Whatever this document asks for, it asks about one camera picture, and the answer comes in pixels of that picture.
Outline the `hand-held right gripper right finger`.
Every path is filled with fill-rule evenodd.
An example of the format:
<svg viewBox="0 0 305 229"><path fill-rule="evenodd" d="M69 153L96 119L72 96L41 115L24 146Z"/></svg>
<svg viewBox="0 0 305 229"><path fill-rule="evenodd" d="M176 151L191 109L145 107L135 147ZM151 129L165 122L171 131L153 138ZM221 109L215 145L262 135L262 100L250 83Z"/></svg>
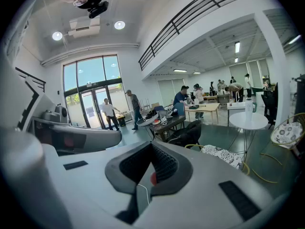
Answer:
<svg viewBox="0 0 305 229"><path fill-rule="evenodd" d="M193 166L188 183L176 194L153 197L134 222L140 229L262 229L279 212L286 195L272 198L264 186L218 157L181 146L165 147L186 157ZM221 189L232 181L258 208L244 219Z"/></svg>

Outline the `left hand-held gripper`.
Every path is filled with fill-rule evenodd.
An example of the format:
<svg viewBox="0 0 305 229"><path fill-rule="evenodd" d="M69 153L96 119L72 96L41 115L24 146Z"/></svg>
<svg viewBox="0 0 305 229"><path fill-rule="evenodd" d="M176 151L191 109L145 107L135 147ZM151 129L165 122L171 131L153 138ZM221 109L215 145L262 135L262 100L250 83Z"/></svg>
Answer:
<svg viewBox="0 0 305 229"><path fill-rule="evenodd" d="M41 140L51 145L60 156L104 151L118 145L122 134L113 130L96 130L84 127L52 125L41 130L37 137L29 127L33 118L42 120L50 114L54 120L56 104L35 83L21 79L10 66L2 68L2 139L18 137Z"/></svg>

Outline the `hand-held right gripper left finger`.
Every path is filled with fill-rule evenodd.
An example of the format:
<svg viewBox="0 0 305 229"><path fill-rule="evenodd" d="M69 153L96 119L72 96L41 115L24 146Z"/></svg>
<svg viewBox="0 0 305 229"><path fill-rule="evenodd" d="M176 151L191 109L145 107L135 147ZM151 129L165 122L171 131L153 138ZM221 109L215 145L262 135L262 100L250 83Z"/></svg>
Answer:
<svg viewBox="0 0 305 229"><path fill-rule="evenodd" d="M142 144L68 156L58 156L53 146L44 145L47 170L70 221L63 229L150 229L147 220L127 224L116 218L128 208L131 196L116 191L104 171L111 159Z"/></svg>

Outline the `round white table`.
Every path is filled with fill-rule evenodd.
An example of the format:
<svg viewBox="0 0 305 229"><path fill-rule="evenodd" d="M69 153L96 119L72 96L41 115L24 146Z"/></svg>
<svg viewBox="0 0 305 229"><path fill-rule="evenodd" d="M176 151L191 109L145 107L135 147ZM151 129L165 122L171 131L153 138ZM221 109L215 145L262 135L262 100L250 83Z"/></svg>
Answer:
<svg viewBox="0 0 305 229"><path fill-rule="evenodd" d="M250 145L247 143L246 131L254 131L263 129L268 125L267 118L258 113L252 113L252 115L246 112L239 112L229 117L229 122L234 126L243 130L244 134L244 162L246 161L247 153Z"/></svg>

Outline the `round grey tray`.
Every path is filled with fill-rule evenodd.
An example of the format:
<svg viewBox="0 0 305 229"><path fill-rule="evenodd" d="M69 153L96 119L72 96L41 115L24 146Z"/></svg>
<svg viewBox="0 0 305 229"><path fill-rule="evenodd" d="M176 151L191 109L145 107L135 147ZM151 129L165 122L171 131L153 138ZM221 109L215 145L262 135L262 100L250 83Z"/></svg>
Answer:
<svg viewBox="0 0 305 229"><path fill-rule="evenodd" d="M152 124L157 118L159 117L159 114L155 114L154 116L152 116L151 118L147 119L147 118L142 118L142 119L139 119L137 121L137 125L138 126L147 126L147 125L150 125Z"/></svg>

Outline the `glass entrance doors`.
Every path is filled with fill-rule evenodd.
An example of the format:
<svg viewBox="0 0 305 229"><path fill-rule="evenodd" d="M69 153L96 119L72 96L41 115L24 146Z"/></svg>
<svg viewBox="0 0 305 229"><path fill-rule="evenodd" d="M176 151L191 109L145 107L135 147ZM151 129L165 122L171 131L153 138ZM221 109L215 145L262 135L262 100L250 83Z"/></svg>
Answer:
<svg viewBox="0 0 305 229"><path fill-rule="evenodd" d="M76 61L63 66L63 90L73 126L109 129L104 100L116 106L113 115L128 110L117 55Z"/></svg>

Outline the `dark coffee table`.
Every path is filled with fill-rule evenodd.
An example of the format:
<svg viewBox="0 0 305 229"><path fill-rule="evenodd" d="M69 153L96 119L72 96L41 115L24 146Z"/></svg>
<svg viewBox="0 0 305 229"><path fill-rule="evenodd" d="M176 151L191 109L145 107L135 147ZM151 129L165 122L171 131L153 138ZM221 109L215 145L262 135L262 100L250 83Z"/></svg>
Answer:
<svg viewBox="0 0 305 229"><path fill-rule="evenodd" d="M161 140L163 142L168 142L172 135L178 130L178 125L180 128L184 128L184 121L186 120L185 115L178 115L169 118L166 124L163 125L160 121L158 124L156 122L148 125L152 138Z"/></svg>

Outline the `black metal railing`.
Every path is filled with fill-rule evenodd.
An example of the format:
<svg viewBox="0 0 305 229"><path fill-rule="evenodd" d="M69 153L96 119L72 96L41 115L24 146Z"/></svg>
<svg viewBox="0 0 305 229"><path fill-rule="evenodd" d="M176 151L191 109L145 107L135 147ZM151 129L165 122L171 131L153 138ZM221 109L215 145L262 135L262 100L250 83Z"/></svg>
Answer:
<svg viewBox="0 0 305 229"><path fill-rule="evenodd" d="M156 35L138 63L141 70L159 54L175 37L209 13L236 0L192 0L182 8Z"/></svg>

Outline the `light wooden table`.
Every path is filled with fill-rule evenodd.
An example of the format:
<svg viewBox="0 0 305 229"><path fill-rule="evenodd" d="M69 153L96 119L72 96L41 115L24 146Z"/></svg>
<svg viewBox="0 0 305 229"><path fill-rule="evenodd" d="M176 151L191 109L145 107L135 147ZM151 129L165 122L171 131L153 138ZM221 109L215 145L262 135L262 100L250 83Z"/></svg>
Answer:
<svg viewBox="0 0 305 229"><path fill-rule="evenodd" d="M216 123L219 124L219 103L209 103L209 104L193 104L186 106L185 108L185 114L188 118L188 121L191 121L190 113L209 113L211 115L212 124L214 123L214 113L216 115Z"/></svg>

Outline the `white rectangular table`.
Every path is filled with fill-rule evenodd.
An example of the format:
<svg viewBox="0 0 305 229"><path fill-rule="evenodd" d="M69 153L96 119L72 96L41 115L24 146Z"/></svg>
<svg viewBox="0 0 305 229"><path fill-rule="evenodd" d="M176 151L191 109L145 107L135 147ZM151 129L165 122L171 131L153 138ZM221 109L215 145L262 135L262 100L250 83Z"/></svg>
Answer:
<svg viewBox="0 0 305 229"><path fill-rule="evenodd" d="M245 102L227 103L227 112L229 117L235 113L245 112Z"/></svg>

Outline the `white ceiling air conditioner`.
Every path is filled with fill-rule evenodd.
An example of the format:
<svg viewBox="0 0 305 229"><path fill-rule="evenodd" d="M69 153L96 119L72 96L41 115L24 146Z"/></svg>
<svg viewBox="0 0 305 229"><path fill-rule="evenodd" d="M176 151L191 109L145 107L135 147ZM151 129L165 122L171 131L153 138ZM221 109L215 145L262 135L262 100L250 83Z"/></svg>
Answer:
<svg viewBox="0 0 305 229"><path fill-rule="evenodd" d="M68 35L74 38L91 36L100 32L100 17L90 19L89 17L79 17L69 21L70 30Z"/></svg>

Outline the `black equipment case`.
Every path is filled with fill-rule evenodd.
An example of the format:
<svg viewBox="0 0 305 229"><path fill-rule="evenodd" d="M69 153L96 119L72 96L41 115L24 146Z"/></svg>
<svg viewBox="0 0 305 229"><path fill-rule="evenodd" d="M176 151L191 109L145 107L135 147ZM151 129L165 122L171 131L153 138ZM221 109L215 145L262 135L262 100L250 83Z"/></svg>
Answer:
<svg viewBox="0 0 305 229"><path fill-rule="evenodd" d="M297 83L295 115L305 113L305 74L295 79Z"/></svg>

